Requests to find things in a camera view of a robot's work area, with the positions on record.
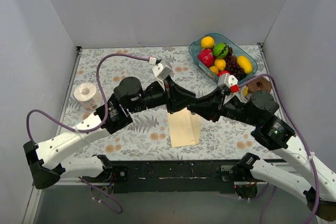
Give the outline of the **beige paper envelope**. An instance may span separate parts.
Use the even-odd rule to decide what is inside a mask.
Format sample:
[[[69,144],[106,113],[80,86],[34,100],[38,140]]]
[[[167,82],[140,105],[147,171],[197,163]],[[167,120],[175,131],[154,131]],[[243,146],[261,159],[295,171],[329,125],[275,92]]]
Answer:
[[[189,110],[183,109],[173,114],[167,114],[171,146],[184,147],[199,143],[202,128],[202,118]]]

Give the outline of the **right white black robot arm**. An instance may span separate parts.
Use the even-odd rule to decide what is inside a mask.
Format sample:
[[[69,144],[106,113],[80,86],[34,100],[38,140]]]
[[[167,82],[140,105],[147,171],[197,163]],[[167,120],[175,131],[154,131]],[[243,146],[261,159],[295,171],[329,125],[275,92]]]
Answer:
[[[296,174],[267,163],[255,154],[246,153],[227,171],[234,179],[263,180],[285,190],[321,219],[335,221],[335,172],[325,166],[306,148],[298,133],[275,115],[279,104],[265,91],[252,94],[247,103],[237,98],[224,101],[219,90],[197,99],[188,110],[216,122],[223,116],[252,125],[252,137],[267,150],[285,160]]]

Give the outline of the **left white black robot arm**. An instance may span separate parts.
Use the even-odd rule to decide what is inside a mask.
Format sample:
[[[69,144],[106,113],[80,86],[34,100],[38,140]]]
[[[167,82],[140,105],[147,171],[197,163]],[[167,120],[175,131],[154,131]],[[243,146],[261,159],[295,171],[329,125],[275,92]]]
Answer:
[[[132,113],[165,105],[169,113],[178,112],[196,102],[196,95],[167,77],[143,89],[136,77],[127,77],[114,88],[105,105],[98,107],[85,120],[68,131],[44,142],[30,139],[23,145],[27,163],[37,189],[58,182],[70,170],[65,161],[77,150],[112,135],[131,124]]]

